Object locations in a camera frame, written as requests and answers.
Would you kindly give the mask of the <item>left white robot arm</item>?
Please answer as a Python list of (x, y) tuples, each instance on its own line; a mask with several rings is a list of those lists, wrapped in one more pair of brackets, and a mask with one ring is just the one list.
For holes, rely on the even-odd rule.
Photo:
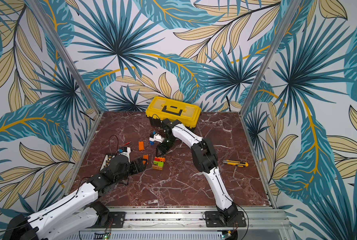
[(28, 217), (19, 214), (10, 220), (4, 240), (63, 240), (92, 226), (109, 227), (109, 209), (99, 198), (131, 175), (146, 169), (148, 161), (130, 161), (128, 155), (113, 157), (109, 165), (89, 178), (76, 191)]

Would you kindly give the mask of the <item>green 2x4 brick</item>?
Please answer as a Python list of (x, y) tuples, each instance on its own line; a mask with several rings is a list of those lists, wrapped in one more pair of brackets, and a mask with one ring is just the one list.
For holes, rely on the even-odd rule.
[(154, 162), (153, 162), (153, 165), (154, 165), (154, 166), (158, 166), (158, 167), (161, 167), (161, 168), (162, 168), (162, 167), (163, 167), (163, 165), (164, 165), (164, 162), (161, 162), (161, 161), (154, 161)]

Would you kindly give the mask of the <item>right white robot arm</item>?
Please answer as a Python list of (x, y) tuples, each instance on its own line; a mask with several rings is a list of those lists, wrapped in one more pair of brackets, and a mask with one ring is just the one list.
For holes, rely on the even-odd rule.
[(152, 126), (162, 128), (165, 134), (162, 137), (162, 142), (156, 147), (156, 156), (165, 155), (176, 140), (181, 140), (186, 144), (191, 149), (194, 166), (205, 176), (211, 187), (221, 224), (223, 226), (231, 224), (238, 215), (238, 208), (222, 180), (218, 156), (212, 141), (196, 135), (178, 120), (150, 118), (149, 121)]

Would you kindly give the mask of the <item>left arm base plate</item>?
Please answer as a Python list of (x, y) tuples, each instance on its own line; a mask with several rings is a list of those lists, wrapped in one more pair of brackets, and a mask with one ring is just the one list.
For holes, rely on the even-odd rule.
[(108, 212), (98, 219), (100, 227), (120, 229), (123, 228), (125, 212)]

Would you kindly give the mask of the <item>tan 2x4 brick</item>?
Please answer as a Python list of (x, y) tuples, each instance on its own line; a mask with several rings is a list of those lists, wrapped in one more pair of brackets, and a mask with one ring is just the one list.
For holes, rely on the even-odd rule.
[(152, 168), (155, 170), (160, 170), (162, 171), (163, 167), (157, 166), (157, 165), (152, 165)]

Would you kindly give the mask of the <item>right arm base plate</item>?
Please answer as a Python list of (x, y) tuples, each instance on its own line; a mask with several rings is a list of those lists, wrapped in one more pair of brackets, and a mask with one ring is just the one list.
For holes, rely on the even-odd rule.
[(247, 226), (247, 218), (242, 211), (238, 211), (237, 215), (230, 220), (226, 220), (218, 211), (206, 211), (203, 217), (207, 228), (244, 228)]

